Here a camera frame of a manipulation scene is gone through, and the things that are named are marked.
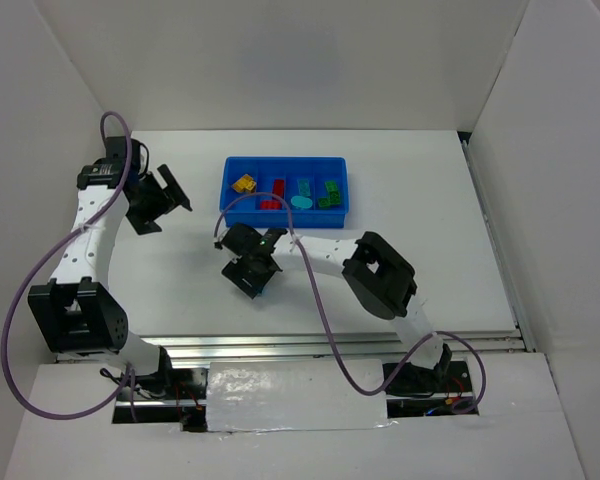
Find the yellow lego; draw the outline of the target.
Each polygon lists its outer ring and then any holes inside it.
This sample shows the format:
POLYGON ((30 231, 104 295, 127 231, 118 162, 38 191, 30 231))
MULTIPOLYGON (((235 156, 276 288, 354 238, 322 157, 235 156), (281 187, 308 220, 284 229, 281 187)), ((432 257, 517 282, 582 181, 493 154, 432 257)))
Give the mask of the yellow lego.
POLYGON ((231 185, 231 188, 239 194, 254 193, 257 182, 250 175, 244 174, 231 185))

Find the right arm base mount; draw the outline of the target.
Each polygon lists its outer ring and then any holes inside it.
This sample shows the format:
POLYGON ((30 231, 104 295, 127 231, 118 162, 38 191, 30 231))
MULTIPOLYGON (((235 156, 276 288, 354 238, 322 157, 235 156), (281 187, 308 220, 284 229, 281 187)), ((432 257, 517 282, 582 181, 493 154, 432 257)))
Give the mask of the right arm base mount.
POLYGON ((407 364, 386 387, 389 419, 452 416, 471 407, 474 391, 465 361, 452 361, 442 379, 407 364))

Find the red tall lego brick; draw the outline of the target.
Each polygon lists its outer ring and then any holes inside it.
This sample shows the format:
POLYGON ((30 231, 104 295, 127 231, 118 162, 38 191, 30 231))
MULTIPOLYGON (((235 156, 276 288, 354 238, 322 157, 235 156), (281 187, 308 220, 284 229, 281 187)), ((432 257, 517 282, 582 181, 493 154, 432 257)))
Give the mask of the red tall lego brick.
POLYGON ((281 203, 277 200, 262 200, 259 208, 261 210, 280 210, 281 203))

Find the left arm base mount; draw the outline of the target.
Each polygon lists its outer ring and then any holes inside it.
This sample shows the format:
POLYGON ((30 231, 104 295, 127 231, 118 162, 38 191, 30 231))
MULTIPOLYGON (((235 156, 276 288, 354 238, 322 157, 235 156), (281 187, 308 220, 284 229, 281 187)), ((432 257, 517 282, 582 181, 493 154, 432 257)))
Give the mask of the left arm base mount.
POLYGON ((207 425, 206 367, 176 369, 170 383, 153 390, 137 381, 134 391, 125 387, 116 397, 114 425, 166 424, 180 431, 203 433, 207 425))

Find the teal long lego brick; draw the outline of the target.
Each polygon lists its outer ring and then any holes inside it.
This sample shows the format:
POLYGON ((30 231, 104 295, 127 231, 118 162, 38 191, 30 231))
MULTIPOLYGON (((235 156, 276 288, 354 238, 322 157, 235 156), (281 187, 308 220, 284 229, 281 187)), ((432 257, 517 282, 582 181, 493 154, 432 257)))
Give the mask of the teal long lego brick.
POLYGON ((310 182, 306 178, 299 178, 297 180, 298 186, 298 194, 302 197, 310 198, 311 197, 311 186, 310 182))

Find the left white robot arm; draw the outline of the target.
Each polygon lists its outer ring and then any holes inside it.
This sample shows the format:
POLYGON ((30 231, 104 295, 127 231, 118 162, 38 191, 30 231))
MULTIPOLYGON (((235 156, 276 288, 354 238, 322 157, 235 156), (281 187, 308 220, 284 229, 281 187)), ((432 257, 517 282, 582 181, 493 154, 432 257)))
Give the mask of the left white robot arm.
POLYGON ((141 387, 160 395, 173 382, 171 359, 131 332, 108 288, 109 265, 123 221, 139 235, 158 233, 157 219, 190 209, 190 200, 166 165, 149 171, 145 144, 122 136, 106 138, 104 157, 82 168, 77 188, 77 236, 49 281, 31 286, 30 310, 52 352, 132 366, 141 387))

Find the green lego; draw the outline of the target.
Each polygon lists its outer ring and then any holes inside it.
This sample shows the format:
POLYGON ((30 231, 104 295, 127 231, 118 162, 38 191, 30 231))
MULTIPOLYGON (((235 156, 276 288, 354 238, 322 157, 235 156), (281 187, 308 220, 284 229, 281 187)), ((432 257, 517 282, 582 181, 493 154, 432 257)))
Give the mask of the green lego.
POLYGON ((329 204, 331 206, 339 206, 342 204, 341 194, 338 190, 333 190, 328 193, 329 204))

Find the teal rounded lego brick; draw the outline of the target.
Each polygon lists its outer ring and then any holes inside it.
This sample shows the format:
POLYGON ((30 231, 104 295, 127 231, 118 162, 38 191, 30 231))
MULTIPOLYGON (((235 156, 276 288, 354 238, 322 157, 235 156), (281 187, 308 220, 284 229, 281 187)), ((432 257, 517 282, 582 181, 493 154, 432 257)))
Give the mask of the teal rounded lego brick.
POLYGON ((313 201, 310 197, 296 195, 291 198, 291 205, 295 209, 310 210, 313 207, 313 201))

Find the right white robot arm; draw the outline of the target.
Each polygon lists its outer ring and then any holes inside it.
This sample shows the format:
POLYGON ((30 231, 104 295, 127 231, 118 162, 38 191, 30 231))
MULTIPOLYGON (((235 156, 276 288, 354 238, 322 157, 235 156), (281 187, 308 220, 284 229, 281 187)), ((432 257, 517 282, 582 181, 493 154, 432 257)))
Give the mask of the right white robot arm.
POLYGON ((326 239, 285 228, 270 228, 261 234, 236 223, 215 237, 214 247, 232 255, 222 275, 251 299, 263 292, 276 273, 304 268, 327 341, 342 370, 346 367, 326 316, 316 274, 343 279, 366 312, 392 325, 407 348, 407 356, 388 381, 403 369, 425 385, 437 385, 446 377, 451 351, 423 311, 415 269, 379 234, 326 239))

